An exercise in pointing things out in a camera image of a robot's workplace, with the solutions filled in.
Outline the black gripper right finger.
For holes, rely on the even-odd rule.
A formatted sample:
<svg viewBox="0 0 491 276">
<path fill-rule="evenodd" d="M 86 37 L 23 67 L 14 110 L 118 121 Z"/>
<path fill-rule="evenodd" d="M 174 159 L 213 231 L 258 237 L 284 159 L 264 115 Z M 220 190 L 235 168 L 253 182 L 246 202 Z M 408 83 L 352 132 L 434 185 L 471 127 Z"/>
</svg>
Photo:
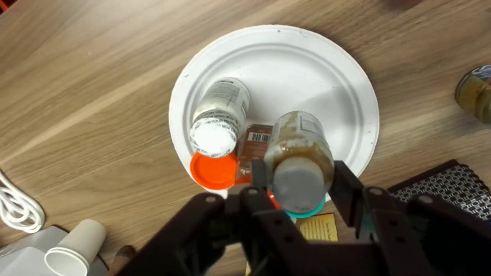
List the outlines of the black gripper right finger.
<svg viewBox="0 0 491 276">
<path fill-rule="evenodd" d="M 362 228 L 373 224 L 365 185 L 344 161 L 335 162 L 335 178 L 329 193 L 349 227 Z"/>
</svg>

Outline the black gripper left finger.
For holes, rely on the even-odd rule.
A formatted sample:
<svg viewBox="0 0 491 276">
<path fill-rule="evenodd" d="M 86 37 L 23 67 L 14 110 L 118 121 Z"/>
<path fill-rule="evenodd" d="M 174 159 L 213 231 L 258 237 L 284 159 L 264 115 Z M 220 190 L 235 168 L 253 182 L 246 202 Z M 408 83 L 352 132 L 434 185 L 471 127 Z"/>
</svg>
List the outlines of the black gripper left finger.
<svg viewBox="0 0 491 276">
<path fill-rule="evenodd" d="M 255 159 L 252 162 L 252 185 L 266 190 L 269 185 L 269 170 L 264 161 Z"/>
</svg>

